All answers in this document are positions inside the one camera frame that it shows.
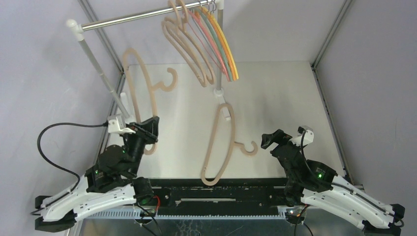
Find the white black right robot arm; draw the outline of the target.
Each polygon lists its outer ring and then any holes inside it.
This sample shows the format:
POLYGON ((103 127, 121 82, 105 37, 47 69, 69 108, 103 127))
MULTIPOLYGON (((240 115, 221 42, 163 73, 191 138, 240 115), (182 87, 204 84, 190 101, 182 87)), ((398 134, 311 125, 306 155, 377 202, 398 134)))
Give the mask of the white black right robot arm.
POLYGON ((270 154, 284 169, 286 202, 325 210, 356 226, 366 236, 399 236, 404 226, 405 208, 378 201, 330 166, 307 159, 304 149, 313 141, 314 132, 307 126, 300 126, 296 137, 281 129, 262 134, 263 149, 277 145, 270 154))

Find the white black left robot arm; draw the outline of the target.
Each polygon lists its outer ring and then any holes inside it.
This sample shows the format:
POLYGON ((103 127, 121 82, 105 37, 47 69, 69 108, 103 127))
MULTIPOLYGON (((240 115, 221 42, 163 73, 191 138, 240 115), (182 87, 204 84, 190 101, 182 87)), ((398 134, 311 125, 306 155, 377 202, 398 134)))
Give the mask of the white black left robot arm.
POLYGON ((41 148, 44 133, 65 124, 55 123, 44 128, 37 138, 39 154, 47 163, 74 175, 77 180, 58 194, 35 198, 35 210, 31 212, 37 217, 35 230, 61 232, 107 209, 150 204, 154 198, 151 182, 137 173, 146 146, 158 141, 159 120, 158 116, 154 116, 140 123, 127 123, 122 116, 114 115, 108 117, 106 122, 94 125, 95 128, 106 127, 108 133, 119 135, 123 144, 106 147, 83 175, 52 162, 41 148))

